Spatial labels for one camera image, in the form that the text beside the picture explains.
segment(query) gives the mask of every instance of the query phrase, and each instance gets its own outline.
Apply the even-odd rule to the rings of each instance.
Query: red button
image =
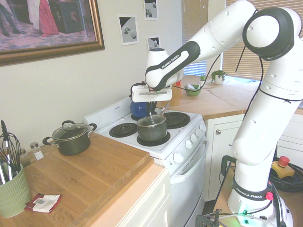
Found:
[[[287,166],[288,163],[289,163],[289,158],[285,157],[285,156],[281,156],[280,159],[279,159],[279,161],[278,161],[278,164],[280,166],[283,166],[283,167]]]
[[[266,193],[266,199],[273,200],[273,194],[271,192]]]

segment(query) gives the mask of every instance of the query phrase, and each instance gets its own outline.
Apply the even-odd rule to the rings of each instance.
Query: window blind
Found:
[[[235,2],[235,0],[226,0],[226,6],[229,6],[233,2]],[[268,7],[287,7],[299,13],[301,18],[303,17],[303,1],[301,0],[249,0],[249,2],[251,2],[257,10]],[[223,53],[223,70],[229,76],[260,80],[261,65],[259,57],[248,48],[245,48],[238,70],[235,72],[243,48],[244,43],[240,42]],[[264,60],[262,62],[265,74],[269,62]]]
[[[208,0],[182,1],[182,45],[185,44],[208,21]],[[184,75],[206,74],[206,60],[186,66]]]

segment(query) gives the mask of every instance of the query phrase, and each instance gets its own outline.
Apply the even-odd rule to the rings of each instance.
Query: oven handle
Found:
[[[194,166],[191,169],[189,169],[186,173],[184,173],[182,175],[179,175],[179,174],[174,175],[170,180],[170,185],[180,183],[180,182],[183,182],[186,179],[188,179],[192,175],[192,173],[198,169],[201,162],[204,160],[205,155],[206,155],[206,152],[204,152],[204,154],[201,156],[200,160],[197,161],[197,163],[194,164]]]

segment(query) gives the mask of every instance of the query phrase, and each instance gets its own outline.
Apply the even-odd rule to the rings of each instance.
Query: spice jar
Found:
[[[30,165],[29,156],[27,155],[27,152],[25,149],[21,149],[20,152],[20,163],[22,164],[23,168]]]
[[[40,159],[42,159],[44,156],[42,154],[42,150],[39,147],[39,144],[37,142],[33,142],[30,144],[30,148],[33,152],[33,154],[35,155],[35,159],[38,161]]]

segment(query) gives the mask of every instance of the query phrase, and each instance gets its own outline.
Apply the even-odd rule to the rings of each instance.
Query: painting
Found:
[[[152,49],[161,48],[159,35],[147,36],[146,39],[147,39],[147,47],[149,51]]]
[[[159,6],[157,0],[143,0],[145,20],[158,20]]]
[[[138,44],[139,32],[137,15],[120,14],[117,16],[122,46]]]
[[[97,0],[0,0],[0,66],[104,49]]]

